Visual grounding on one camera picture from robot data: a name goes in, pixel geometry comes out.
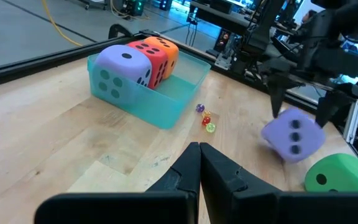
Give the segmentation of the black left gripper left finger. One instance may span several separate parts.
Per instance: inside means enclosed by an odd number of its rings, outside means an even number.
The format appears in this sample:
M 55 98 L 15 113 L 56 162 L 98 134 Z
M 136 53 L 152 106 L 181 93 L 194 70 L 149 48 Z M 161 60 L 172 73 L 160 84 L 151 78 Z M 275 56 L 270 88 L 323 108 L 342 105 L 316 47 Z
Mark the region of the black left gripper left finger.
M 58 194 L 37 208 L 34 224 L 198 224 L 200 168 L 192 142 L 145 192 Z

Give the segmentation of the person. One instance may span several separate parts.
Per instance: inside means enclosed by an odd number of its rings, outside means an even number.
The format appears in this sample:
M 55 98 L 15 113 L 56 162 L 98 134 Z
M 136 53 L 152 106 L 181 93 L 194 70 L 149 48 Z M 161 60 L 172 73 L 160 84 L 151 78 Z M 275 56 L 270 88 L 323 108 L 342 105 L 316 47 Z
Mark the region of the person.
M 306 35 L 309 28 L 309 23 L 311 21 L 311 18 L 317 14 L 315 10 L 309 10 L 302 18 L 301 20 L 301 26 L 295 31 L 295 33 L 289 38 L 288 43 L 294 44 L 294 43 L 300 43 L 303 40 L 306 39 Z

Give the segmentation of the computer with green lights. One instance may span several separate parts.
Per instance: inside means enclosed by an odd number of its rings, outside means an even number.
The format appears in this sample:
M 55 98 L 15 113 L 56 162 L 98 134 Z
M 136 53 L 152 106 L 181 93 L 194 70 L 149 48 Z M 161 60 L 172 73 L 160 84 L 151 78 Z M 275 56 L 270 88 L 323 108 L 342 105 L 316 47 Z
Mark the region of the computer with green lights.
M 144 11 L 144 0 L 126 0 L 125 10 L 130 16 L 141 16 Z

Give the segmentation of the computer with red fan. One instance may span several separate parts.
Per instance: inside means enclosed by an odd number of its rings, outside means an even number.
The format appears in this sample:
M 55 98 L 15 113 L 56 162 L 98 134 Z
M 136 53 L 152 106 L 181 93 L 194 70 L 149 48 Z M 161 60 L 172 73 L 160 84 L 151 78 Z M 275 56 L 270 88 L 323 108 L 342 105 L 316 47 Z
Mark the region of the computer with red fan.
M 230 53 L 235 51 L 238 42 L 241 40 L 241 36 L 236 33 L 230 32 L 226 29 L 221 29 L 216 39 L 213 50 L 217 53 Z

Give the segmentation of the green foam die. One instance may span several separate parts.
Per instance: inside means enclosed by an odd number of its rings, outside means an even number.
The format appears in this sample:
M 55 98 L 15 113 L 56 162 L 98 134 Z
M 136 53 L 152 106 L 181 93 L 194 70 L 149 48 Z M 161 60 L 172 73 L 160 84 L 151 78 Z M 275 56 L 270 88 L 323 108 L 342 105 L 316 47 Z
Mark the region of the green foam die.
M 315 163 L 305 175 L 309 192 L 358 192 L 358 158 L 332 154 Z

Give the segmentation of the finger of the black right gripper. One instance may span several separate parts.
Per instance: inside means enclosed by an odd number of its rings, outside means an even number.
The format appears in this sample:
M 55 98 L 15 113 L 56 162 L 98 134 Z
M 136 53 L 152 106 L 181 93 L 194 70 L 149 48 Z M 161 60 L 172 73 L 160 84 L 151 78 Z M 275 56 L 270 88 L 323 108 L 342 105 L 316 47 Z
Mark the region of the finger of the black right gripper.
M 286 91 L 304 85 L 304 83 L 294 81 L 283 75 L 271 75 L 268 77 L 267 87 L 272 106 L 272 115 L 274 118 L 278 117 Z
M 318 101 L 315 123 L 321 128 L 341 108 L 358 100 L 358 85 L 337 85 Z

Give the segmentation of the red foam die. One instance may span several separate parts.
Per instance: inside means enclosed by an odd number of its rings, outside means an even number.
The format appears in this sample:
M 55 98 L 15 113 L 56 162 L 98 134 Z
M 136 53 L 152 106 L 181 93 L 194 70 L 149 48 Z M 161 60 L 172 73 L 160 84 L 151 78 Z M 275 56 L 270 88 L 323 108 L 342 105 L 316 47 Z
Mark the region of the red foam die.
M 168 55 L 160 47 L 144 41 L 133 41 L 127 45 L 139 50 L 150 60 L 152 71 L 150 75 L 147 75 L 150 77 L 147 86 L 155 90 L 161 84 L 167 72 Z

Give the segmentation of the silver aluminium extrusion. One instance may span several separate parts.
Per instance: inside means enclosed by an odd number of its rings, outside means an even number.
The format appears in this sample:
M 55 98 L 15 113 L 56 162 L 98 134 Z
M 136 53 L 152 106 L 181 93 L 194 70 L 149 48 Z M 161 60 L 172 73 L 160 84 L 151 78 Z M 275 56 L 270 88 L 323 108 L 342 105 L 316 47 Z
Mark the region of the silver aluminium extrusion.
M 358 127 L 358 100 L 351 104 L 349 114 L 347 116 L 346 125 L 344 127 L 343 138 L 349 143 L 353 144 L 356 138 L 356 131 Z

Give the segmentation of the purple foam die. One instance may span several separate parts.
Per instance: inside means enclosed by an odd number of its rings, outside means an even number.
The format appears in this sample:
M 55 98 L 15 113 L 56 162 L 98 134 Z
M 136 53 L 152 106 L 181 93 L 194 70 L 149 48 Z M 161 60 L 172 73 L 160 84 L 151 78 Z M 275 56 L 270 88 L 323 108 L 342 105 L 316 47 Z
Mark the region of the purple foam die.
M 93 62 L 94 92 L 112 104 L 131 104 L 149 84 L 151 71 L 151 62 L 142 52 L 126 45 L 110 46 Z
M 287 162 L 306 159 L 325 141 L 323 129 L 298 109 L 282 111 L 262 129 L 261 135 Z

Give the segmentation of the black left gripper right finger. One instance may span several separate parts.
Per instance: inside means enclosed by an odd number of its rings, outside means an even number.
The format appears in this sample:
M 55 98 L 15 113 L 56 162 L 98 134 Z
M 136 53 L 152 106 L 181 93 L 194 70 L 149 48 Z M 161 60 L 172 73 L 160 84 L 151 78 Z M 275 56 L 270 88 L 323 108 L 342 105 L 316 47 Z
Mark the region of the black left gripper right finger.
M 358 224 L 358 193 L 281 191 L 208 143 L 200 149 L 211 224 Z

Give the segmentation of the orange foam die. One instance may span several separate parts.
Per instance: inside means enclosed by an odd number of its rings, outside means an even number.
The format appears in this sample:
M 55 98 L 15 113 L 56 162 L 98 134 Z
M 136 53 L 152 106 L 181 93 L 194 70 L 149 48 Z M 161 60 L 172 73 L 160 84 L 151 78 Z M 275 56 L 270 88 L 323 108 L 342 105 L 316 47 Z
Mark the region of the orange foam die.
M 148 37 L 144 39 L 146 44 L 152 44 L 162 49 L 168 57 L 167 65 L 165 66 L 165 73 L 163 75 L 163 79 L 168 79 L 172 74 L 175 65 L 178 60 L 178 47 L 167 39 L 163 39 L 162 37 Z

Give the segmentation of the teal translucent plastic bin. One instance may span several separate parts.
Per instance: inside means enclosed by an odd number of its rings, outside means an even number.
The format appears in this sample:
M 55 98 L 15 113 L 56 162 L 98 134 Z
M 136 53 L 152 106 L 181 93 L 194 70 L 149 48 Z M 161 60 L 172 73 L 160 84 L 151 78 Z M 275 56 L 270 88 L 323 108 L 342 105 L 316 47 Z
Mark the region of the teal translucent plastic bin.
M 91 94 L 158 128 L 170 129 L 179 120 L 204 81 L 209 63 L 180 52 L 170 75 L 152 90 L 130 79 L 116 77 L 87 59 Z

